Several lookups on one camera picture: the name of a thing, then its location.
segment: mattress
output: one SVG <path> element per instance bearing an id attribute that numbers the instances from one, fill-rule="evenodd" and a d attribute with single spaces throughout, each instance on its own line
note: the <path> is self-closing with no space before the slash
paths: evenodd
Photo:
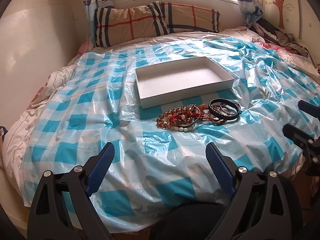
<path id="1" fill-rule="evenodd" d="M 251 170 L 291 168 L 301 150 L 283 137 L 282 126 L 289 122 L 320 135 L 318 120 L 297 109 L 300 99 L 320 104 L 320 87 L 274 50 L 226 36 L 176 34 L 95 48 L 75 58 L 63 70 L 66 75 L 58 82 L 52 79 L 43 88 L 46 93 L 39 92 L 5 138 L 4 166 L 25 205 L 30 206 L 43 171 L 67 172 L 82 165 L 107 141 L 114 143 L 116 159 L 91 200 L 113 233 L 141 230 L 186 201 L 228 201 L 204 156 L 209 142 Z M 232 90 L 149 110 L 140 107 L 135 68 L 200 56 L 217 60 L 234 76 Z M 238 122 L 200 124 L 186 134 L 156 128 L 159 112 L 217 97 L 241 104 Z M 85 126 L 77 119 L 84 116 Z M 69 196 L 65 199 L 75 219 Z"/>

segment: metal screw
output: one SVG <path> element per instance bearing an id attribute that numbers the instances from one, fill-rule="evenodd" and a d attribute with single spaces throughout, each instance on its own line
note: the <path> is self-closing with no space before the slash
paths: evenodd
<path id="1" fill-rule="evenodd" d="M 270 175 L 271 177 L 273 177 L 273 178 L 275 178 L 275 177 L 277 176 L 276 172 L 274 172 L 274 171 L 270 171 L 270 172 L 269 172 L 269 175 Z"/>
<path id="2" fill-rule="evenodd" d="M 247 170 L 246 167 L 239 167 L 238 171 L 241 172 L 241 173 L 246 173 L 248 170 Z"/>
<path id="3" fill-rule="evenodd" d="M 51 175 L 51 171 L 45 171 L 43 176 L 45 177 L 49 177 Z"/>
<path id="4" fill-rule="evenodd" d="M 74 167 L 74 172 L 80 172 L 80 171 L 82 171 L 82 167 L 81 166 L 76 166 L 76 167 Z"/>

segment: plaid pillow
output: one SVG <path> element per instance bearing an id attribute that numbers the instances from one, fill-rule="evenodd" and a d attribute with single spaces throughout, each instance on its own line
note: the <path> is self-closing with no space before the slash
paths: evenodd
<path id="1" fill-rule="evenodd" d="M 94 23 L 97 47 L 169 34 L 159 2 L 125 10 L 97 8 Z"/>
<path id="2" fill-rule="evenodd" d="M 160 3 L 170 33 L 219 32 L 220 13 L 214 9 L 189 4 Z"/>

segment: brown bead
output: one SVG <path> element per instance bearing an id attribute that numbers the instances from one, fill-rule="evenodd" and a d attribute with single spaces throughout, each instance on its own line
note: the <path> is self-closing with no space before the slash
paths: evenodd
<path id="1" fill-rule="evenodd" d="M 201 104 L 199 106 L 199 109 L 200 109 L 200 111 L 203 111 L 203 110 L 207 109 L 207 105 L 206 104 Z"/>

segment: braided black bracelet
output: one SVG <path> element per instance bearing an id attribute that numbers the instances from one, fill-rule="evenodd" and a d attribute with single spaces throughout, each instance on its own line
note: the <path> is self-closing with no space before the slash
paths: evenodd
<path id="1" fill-rule="evenodd" d="M 228 115 L 224 115 L 222 113 L 220 113 L 219 111 L 217 111 L 213 105 L 215 103 L 220 103 L 221 105 L 224 104 L 224 105 L 227 105 L 227 106 L 230 106 L 232 108 L 234 108 L 236 110 L 236 114 L 228 114 Z M 241 113 L 241 107 L 238 103 L 236 102 L 232 102 L 230 100 L 227 100 L 227 99 L 223 99 L 223 98 L 218 98 L 218 99 L 214 99 L 212 100 L 209 105 L 208 105 L 208 108 L 209 108 L 209 112 L 210 114 L 212 114 L 213 116 L 219 118 L 219 119 L 222 119 L 222 120 L 227 120 L 227 121 L 231 121 L 231 120 L 235 120 L 238 118 L 239 114 Z"/>

